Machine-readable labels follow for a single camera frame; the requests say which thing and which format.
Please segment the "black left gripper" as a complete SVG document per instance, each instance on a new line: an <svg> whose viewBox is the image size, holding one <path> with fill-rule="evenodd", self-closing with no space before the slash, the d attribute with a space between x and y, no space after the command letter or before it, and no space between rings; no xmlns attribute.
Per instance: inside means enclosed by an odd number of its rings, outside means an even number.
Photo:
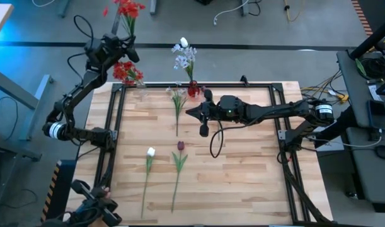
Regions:
<svg viewBox="0 0 385 227"><path fill-rule="evenodd" d="M135 35L119 38L112 33L106 33L102 40L109 50L121 52L122 56L126 55L134 63L139 62L139 56L135 50Z"/></svg>

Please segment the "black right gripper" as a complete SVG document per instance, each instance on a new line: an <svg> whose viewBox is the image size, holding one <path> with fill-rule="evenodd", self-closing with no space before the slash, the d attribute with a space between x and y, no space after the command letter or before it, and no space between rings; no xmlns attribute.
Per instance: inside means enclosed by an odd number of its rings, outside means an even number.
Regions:
<svg viewBox="0 0 385 227"><path fill-rule="evenodd" d="M209 135L207 122L210 120L240 122L243 119L243 102L236 96L223 95L217 104L204 101L185 112L192 114L192 117L202 123L200 135L207 137Z"/></svg>

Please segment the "red flower bunch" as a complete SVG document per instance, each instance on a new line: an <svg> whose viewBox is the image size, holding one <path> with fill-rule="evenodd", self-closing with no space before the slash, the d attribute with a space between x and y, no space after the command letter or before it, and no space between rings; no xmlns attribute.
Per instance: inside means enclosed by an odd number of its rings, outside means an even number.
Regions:
<svg viewBox="0 0 385 227"><path fill-rule="evenodd" d="M128 36L134 36L136 19L146 6L134 0L112 0L112 2L117 6L117 10L111 33L116 35L121 26Z"/></svg>
<svg viewBox="0 0 385 227"><path fill-rule="evenodd" d="M113 66L113 77L126 86L144 85L143 72L138 70L132 61L118 61Z"/></svg>

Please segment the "red glass vase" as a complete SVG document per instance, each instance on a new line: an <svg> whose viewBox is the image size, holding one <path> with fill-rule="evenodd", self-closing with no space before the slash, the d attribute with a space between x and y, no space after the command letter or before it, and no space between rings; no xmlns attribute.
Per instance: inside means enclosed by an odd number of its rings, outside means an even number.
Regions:
<svg viewBox="0 0 385 227"><path fill-rule="evenodd" d="M187 89L188 96L195 98L199 96L200 88L198 87L198 83L195 80L191 80Z"/></svg>

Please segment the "clear glass vase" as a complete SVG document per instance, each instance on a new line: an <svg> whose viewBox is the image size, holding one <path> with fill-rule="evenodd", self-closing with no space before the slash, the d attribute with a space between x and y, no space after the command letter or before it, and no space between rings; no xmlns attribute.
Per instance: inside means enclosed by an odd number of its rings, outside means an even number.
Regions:
<svg viewBox="0 0 385 227"><path fill-rule="evenodd" d="M148 95L147 86L143 80L136 81L136 88L141 100Z"/></svg>

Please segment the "person's hand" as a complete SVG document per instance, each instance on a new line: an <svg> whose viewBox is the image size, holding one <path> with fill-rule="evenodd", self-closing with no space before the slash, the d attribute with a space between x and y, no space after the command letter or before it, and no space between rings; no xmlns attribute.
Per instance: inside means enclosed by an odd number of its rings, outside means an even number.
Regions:
<svg viewBox="0 0 385 227"><path fill-rule="evenodd" d="M111 191L109 187L102 186L98 188L98 192L97 192L98 198L109 199L110 196L111 196Z"/></svg>

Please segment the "white power box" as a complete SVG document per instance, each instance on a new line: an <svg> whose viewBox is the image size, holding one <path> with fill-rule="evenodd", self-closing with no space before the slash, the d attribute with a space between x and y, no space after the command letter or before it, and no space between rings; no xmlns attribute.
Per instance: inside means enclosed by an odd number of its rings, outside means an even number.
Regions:
<svg viewBox="0 0 385 227"><path fill-rule="evenodd" d="M342 138L335 129L335 123L326 127L317 127L307 136L314 143L317 152L341 151L344 149Z"/></svg>

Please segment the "black angled strut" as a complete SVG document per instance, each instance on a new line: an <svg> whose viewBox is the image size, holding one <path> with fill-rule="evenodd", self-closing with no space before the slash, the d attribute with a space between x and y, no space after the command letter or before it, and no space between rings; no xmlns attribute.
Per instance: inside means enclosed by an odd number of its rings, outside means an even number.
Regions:
<svg viewBox="0 0 385 227"><path fill-rule="evenodd" d="M326 129L316 134L314 147L319 148L320 146L325 145L328 141L341 136L347 128L357 126L358 124L353 112L353 108L349 106L340 114L335 123L331 124Z"/></svg>

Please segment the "black cabinet with hazard stripes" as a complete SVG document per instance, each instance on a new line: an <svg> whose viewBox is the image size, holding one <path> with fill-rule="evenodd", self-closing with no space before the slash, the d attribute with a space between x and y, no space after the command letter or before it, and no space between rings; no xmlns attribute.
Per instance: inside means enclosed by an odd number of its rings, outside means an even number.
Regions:
<svg viewBox="0 0 385 227"><path fill-rule="evenodd" d="M55 164L40 218L42 224L58 218L65 211L75 167L75 160L59 160Z"/></svg>

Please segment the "black phone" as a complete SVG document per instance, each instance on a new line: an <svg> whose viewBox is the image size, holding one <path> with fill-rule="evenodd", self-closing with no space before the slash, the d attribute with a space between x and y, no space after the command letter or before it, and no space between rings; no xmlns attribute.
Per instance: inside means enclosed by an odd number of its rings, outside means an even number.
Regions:
<svg viewBox="0 0 385 227"><path fill-rule="evenodd" d="M380 129L382 116L381 104L375 100L368 100L367 110L370 126L375 129Z"/></svg>

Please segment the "grey desk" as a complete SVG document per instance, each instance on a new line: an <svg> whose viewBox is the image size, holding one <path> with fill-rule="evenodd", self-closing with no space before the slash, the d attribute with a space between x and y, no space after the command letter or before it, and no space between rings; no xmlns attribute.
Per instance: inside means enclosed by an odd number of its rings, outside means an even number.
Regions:
<svg viewBox="0 0 385 227"><path fill-rule="evenodd" d="M372 204L375 212L385 213L385 159L376 153L377 146L385 146L385 129L380 135L372 134L378 130L370 125L368 102L372 95L366 79L359 74L347 51L339 51L336 56L350 100L349 114L342 113L340 118L352 123L345 126L345 140L350 144L355 168L355 191L359 199Z"/></svg>

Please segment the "black slanted pole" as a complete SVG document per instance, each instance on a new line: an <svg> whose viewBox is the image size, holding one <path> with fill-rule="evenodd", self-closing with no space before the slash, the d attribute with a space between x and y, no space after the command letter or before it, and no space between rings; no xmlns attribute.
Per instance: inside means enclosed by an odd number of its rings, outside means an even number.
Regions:
<svg viewBox="0 0 385 227"><path fill-rule="evenodd" d="M349 57L352 60L361 57L367 51L369 51L375 44L381 41L385 37L385 23L380 26L369 38L364 40L355 50L353 50Z"/></svg>

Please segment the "grey metal table frame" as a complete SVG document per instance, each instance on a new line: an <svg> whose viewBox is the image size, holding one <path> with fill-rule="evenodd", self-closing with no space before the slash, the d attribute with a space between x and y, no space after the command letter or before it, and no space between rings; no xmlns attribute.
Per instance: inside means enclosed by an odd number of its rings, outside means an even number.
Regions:
<svg viewBox="0 0 385 227"><path fill-rule="evenodd" d="M44 93L53 82L54 79L51 75L44 75L36 92L32 94L0 72L0 90L30 109L23 123L20 140L30 141L32 139L33 127L41 110L41 101L44 99Z"/></svg>

